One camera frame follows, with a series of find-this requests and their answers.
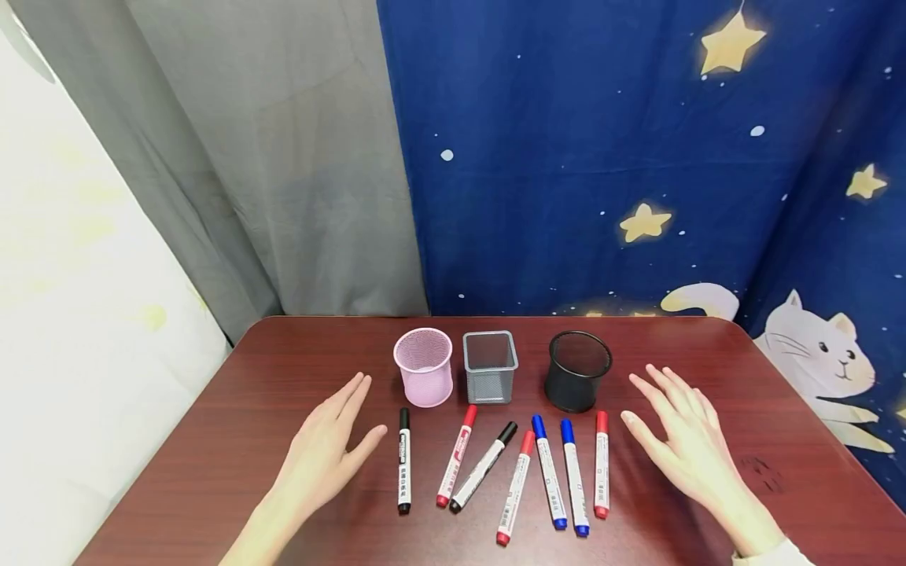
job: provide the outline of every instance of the pink mesh pen holder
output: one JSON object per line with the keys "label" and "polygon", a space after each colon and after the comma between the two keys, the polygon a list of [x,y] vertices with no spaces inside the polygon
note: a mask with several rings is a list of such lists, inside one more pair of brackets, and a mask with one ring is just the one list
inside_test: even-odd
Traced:
{"label": "pink mesh pen holder", "polygon": [[393,360],[400,366],[406,398],[422,408],[440,405],[453,392],[450,355],[453,342],[433,328],[408,331],[393,347]]}

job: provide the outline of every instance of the red marker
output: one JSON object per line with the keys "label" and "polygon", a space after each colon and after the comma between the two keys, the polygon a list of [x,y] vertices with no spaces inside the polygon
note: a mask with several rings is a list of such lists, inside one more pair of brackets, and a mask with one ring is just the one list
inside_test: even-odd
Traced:
{"label": "red marker", "polygon": [[468,438],[472,436],[472,425],[475,424],[475,415],[478,413],[478,407],[469,405],[466,411],[466,418],[462,421],[462,428],[459,429],[459,436],[456,437],[456,444],[453,446],[453,454],[450,455],[450,461],[447,463],[447,471],[444,473],[444,479],[440,482],[438,490],[438,507],[446,507],[453,494],[453,486],[456,484],[456,476],[459,474],[459,467],[462,465],[462,456],[466,453]]}
{"label": "red marker", "polygon": [[611,510],[610,457],[607,437],[607,413],[598,411],[597,439],[594,451],[594,516],[606,519]]}
{"label": "red marker", "polygon": [[497,544],[507,546],[513,536],[513,527],[516,525],[516,511],[519,510],[519,500],[522,499],[522,486],[528,475],[528,463],[531,459],[532,444],[535,443],[535,433],[526,430],[522,437],[522,447],[519,448],[519,458],[516,460],[516,470],[513,472],[513,482],[510,483],[509,494],[504,504],[504,514],[500,517],[497,526]]}

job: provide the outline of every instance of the curtain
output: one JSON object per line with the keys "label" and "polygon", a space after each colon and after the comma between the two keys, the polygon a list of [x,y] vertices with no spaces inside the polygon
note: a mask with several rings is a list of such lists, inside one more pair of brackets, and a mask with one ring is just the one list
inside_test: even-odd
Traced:
{"label": "curtain", "polygon": [[742,300],[906,507],[902,3],[378,4],[432,313]]}
{"label": "curtain", "polygon": [[427,312],[373,4],[12,4],[233,341]]}
{"label": "curtain", "polygon": [[228,346],[5,0],[0,85],[0,563],[70,564]]}

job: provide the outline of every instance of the table surface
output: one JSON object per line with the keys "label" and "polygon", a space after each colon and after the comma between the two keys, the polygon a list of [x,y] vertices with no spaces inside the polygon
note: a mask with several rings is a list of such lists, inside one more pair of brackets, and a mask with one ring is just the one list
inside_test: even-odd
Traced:
{"label": "table surface", "polygon": [[[400,517],[392,433],[407,403],[391,352],[401,334],[420,326],[453,340],[457,385],[441,406],[411,410],[413,505]],[[507,421],[516,421],[519,431],[466,509],[453,515],[434,499],[467,406],[462,335],[490,330],[509,330],[516,341],[513,401],[478,410],[459,482]],[[591,518],[587,540],[574,535],[572,516],[568,531],[555,532],[533,455],[513,540],[504,549],[495,545],[496,525],[519,438],[534,413],[545,417],[565,486],[557,431],[565,414],[542,390],[548,342],[565,330],[590,331],[613,352],[596,406],[612,415],[611,513],[606,521]],[[391,434],[303,526],[280,563],[728,565],[726,535],[667,482],[617,417],[630,409],[663,435],[626,379],[647,362],[670,365],[711,398],[747,483],[816,564],[906,563],[901,511],[738,326],[698,317],[264,319],[239,342],[76,563],[216,564],[273,482],[306,415],[361,370],[374,382],[351,442],[380,423]],[[573,416],[573,426],[588,486],[594,411]]]}

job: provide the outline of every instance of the star-patterned curtain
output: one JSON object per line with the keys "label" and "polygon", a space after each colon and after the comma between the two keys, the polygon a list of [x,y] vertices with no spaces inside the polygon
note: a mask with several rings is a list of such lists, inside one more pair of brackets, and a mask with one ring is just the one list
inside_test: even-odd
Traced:
{"label": "star-patterned curtain", "polygon": [[836,356],[830,407],[782,372],[906,506],[904,3],[378,5],[433,314],[741,302],[768,357]]}

